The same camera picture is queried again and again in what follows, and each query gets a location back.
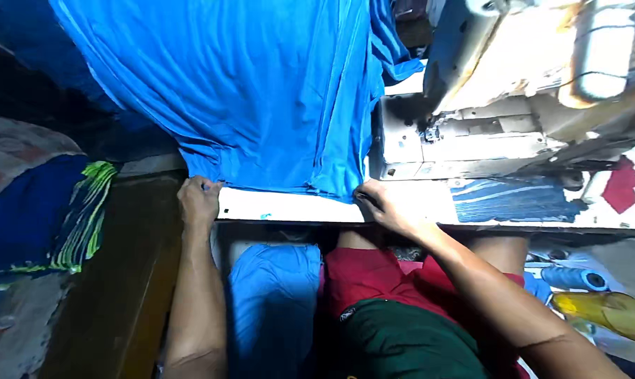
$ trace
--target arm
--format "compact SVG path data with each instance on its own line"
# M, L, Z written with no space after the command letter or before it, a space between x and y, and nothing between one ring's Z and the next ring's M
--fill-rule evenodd
M204 191L203 185L209 188ZM227 376L224 290L210 254L221 187L195 176L178 192L184 232L168 328L166 379Z
M409 196L389 194L379 181L356 194L374 219L432 252L457 290L513 346L542 378L627 378L600 350L538 299L528 294L435 223L405 204Z

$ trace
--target dark blue fabric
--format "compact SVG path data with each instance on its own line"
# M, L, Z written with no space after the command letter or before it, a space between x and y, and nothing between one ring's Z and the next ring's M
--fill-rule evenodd
M318 247L252 246L229 284L229 377L297 378L313 344Z
M549 177L477 179L451 188L460 222L573 222L580 208L566 201L563 185Z
M25 171L0 193L0 271L48 265L88 157L60 155Z
M352 202L383 73L410 60L389 0L51 0L118 104L178 141L190 175Z

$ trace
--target finger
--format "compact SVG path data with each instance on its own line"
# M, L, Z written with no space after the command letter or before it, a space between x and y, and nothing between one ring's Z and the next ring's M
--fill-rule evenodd
M224 186L224 182L223 181L218 181L217 183L213 183L210 186L210 189L208 189L206 192L208 194L219 196L219 192L222 190L223 186Z
M178 199L181 198L182 194L184 193L184 189L187 187L187 185L189 185L190 181L191 180L188 177L184 179L184 183L182 183L182 186L178 190Z
M187 177L186 179L184 179L184 183L182 183L182 186L179 188L180 190L184 187L186 187L187 185L189 185L189 182L191 181L191 178Z
M376 208L376 206L373 205L372 202L370 202L368 199L366 198L358 198L358 199L362 202L362 204L364 204L367 207L367 209L369 209L369 211L372 213L373 219L378 222L381 222L381 220L383 219L383 212L380 209Z
M359 185L355 191L362 192L363 194L367 194L371 196L376 202L383 205L383 194L386 191L386 188L383 184L376 179L369 179L366 182Z
M206 177L202 177L200 175L196 175L194 177L192 177L194 183L196 185L198 185L202 190L207 191L209 190L212 185L214 185L214 182L211 181L210 179L206 178Z

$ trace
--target light blue fabric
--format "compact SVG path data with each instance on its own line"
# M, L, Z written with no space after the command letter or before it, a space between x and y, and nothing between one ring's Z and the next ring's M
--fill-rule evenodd
M229 285L229 377L297 378L313 343L318 247L252 246Z
M352 202L383 75L423 69L389 0L50 1L111 99L237 188Z

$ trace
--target forearm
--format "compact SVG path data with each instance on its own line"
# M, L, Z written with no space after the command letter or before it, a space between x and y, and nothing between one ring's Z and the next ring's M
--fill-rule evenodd
M515 347L573 331L538 299L439 227L418 234L418 242L433 253L463 297Z
M210 253L210 229L210 225L187 226L182 234L168 331L168 368L211 366L209 371L214 373L226 366L226 307L221 276ZM193 365L194 360L201 364Z
M625 378L568 323L441 229L425 228L416 238L433 252L465 300L520 348L538 377Z

